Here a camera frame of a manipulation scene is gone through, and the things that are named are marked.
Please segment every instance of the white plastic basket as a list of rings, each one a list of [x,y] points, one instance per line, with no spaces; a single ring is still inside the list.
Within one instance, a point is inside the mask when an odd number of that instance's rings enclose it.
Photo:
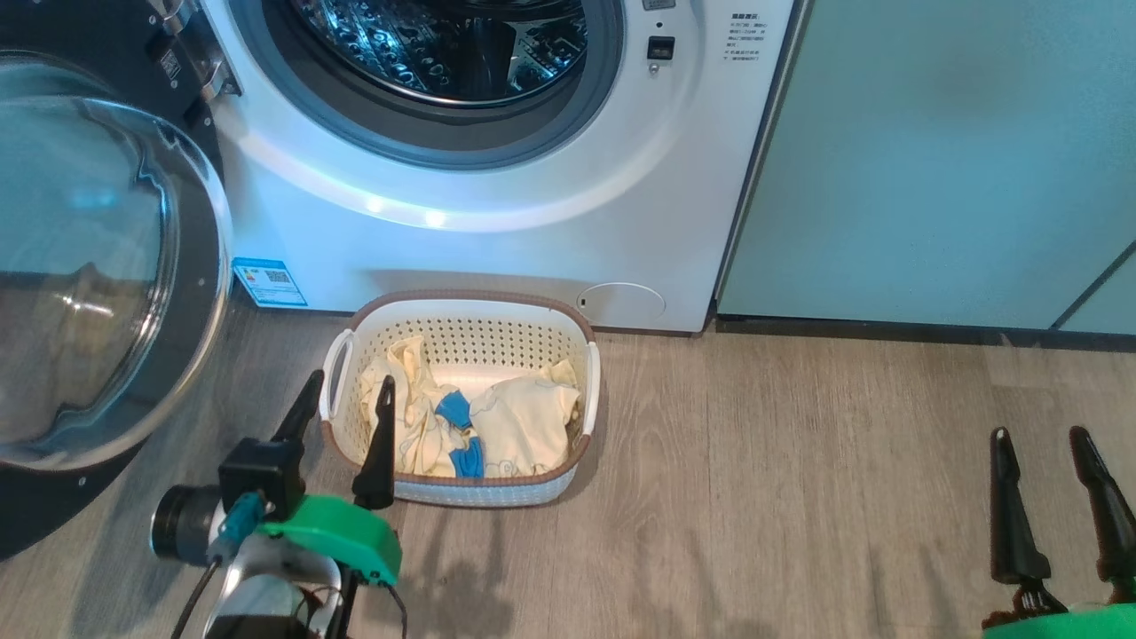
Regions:
[[[378,298],[351,318],[327,349],[319,396],[324,433],[361,466],[370,442],[359,375],[394,342],[423,335],[424,356],[435,381],[467,397],[490,385],[568,359],[579,382],[579,405],[568,425],[568,457],[531,478],[446,479],[399,473],[400,499],[466,507],[544,504],[560,496],[587,450],[600,403],[600,351],[576,309],[556,300],[519,294],[421,291]]]

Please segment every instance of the brown basket rim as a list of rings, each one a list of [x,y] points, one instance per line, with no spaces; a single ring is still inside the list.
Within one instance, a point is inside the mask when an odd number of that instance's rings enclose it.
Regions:
[[[437,290],[415,290],[415,291],[403,291],[398,293],[387,293],[385,296],[377,297],[356,312],[351,316],[351,322],[348,327],[351,332],[354,332],[362,324],[362,321],[374,313],[376,309],[387,306],[390,304],[399,301],[415,301],[415,300],[474,300],[474,301],[503,301],[510,304],[524,304],[528,306],[540,306],[543,308],[549,308],[551,310],[557,310],[567,315],[573,322],[579,326],[579,330],[584,333],[584,339],[590,343],[595,342],[595,331],[592,330],[591,324],[575,308],[568,306],[567,304],[549,299],[541,296],[531,296],[524,293],[501,293],[494,291],[467,291],[458,289],[437,289]],[[324,439],[332,442],[335,447],[335,451],[340,454],[349,465],[354,468],[361,467],[348,457],[343,449],[340,448],[340,443],[335,441],[335,435],[332,432],[331,421],[324,420],[323,422]],[[533,475],[531,478],[488,478],[488,479],[473,479],[473,478],[431,478],[425,475],[415,475],[410,473],[394,473],[394,480],[406,483],[420,483],[427,486],[445,486],[454,488],[494,488],[494,487],[521,487],[521,486],[540,486],[554,481],[566,473],[571,471],[579,464],[579,460],[584,458],[584,453],[587,451],[587,447],[592,441],[592,435],[580,434],[578,442],[573,446],[571,453],[568,458],[565,459],[563,464],[560,464],[552,471],[540,475]]]

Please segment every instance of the clothes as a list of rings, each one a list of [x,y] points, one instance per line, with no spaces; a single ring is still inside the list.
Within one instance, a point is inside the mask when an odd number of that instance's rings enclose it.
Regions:
[[[423,356],[424,339],[400,340],[361,374],[362,405],[371,432],[375,403],[386,375],[394,376],[394,470],[443,478],[511,478],[558,467],[568,456],[566,424],[579,391],[565,360],[506,380],[466,400],[437,384]]]

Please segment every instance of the black camera lens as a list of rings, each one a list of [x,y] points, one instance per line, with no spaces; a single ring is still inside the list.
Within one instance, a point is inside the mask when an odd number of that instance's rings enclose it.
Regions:
[[[206,566],[209,532],[220,504],[218,486],[175,486],[150,520],[150,549],[164,559]]]

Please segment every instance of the light blue cabinet door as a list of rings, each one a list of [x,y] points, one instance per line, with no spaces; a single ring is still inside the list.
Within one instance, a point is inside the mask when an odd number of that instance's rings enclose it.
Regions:
[[[1062,329],[1136,335],[1136,257],[1129,257]]]
[[[1045,329],[1136,238],[1136,2],[816,0],[724,314]]]

